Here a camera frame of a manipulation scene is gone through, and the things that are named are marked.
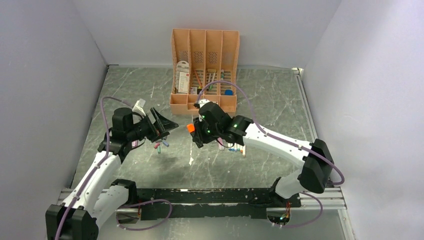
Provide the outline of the pink highlighter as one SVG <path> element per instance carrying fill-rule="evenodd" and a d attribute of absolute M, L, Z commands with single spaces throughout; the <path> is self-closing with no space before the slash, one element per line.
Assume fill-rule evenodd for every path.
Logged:
<path fill-rule="evenodd" d="M 219 143 L 219 150 L 220 151 L 223 151 L 225 148 L 224 148 L 222 142 L 221 141 L 218 141 L 218 143 Z"/>

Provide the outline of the orange black highlighter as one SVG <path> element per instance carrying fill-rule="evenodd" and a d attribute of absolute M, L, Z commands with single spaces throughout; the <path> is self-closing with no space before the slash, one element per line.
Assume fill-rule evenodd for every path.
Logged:
<path fill-rule="evenodd" d="M 193 124 L 193 123 L 189 123 L 189 124 L 187 124 L 187 125 L 186 125 L 186 128 L 187 128 L 187 130 L 188 130 L 188 132 L 189 132 L 190 134 L 195 132 L 195 126 L 194 126 L 194 124 Z"/>

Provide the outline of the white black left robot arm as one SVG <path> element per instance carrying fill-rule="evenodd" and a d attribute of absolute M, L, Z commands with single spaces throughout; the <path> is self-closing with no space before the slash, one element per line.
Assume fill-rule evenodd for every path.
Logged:
<path fill-rule="evenodd" d="M 102 225 L 120 206 L 132 208 L 138 203 L 134 181 L 117 179 L 104 191 L 109 178 L 134 149 L 133 142 L 149 140 L 154 143 L 178 126 L 153 107 L 147 116 L 128 107 L 117 108 L 90 170 L 62 203 L 52 204 L 47 209 L 47 239 L 97 239 Z"/>

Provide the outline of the purple highlighter cap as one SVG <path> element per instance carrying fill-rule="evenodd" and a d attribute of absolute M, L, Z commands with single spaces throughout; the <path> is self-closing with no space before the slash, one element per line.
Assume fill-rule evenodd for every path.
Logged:
<path fill-rule="evenodd" d="M 134 148 L 136 148 L 136 147 L 138 146 L 138 143 L 139 143 L 139 141 L 138 141 L 138 140 L 133 141 L 133 142 L 131 143 L 132 148 L 133 148 L 133 149 L 134 149 Z"/>

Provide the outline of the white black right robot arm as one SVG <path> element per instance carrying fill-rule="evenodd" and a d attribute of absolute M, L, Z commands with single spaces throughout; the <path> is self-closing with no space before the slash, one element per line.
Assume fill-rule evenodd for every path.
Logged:
<path fill-rule="evenodd" d="M 289 198 L 303 191 L 322 194 L 327 186 L 334 161 L 323 140 L 314 142 L 294 139 L 257 124 L 253 119 L 230 116 L 215 102 L 201 99 L 194 103 L 198 116 L 187 125 L 198 148 L 211 142 L 226 142 L 225 147 L 254 147 L 292 163 L 293 173 L 279 177 L 273 184 L 270 202 L 282 207 Z"/>

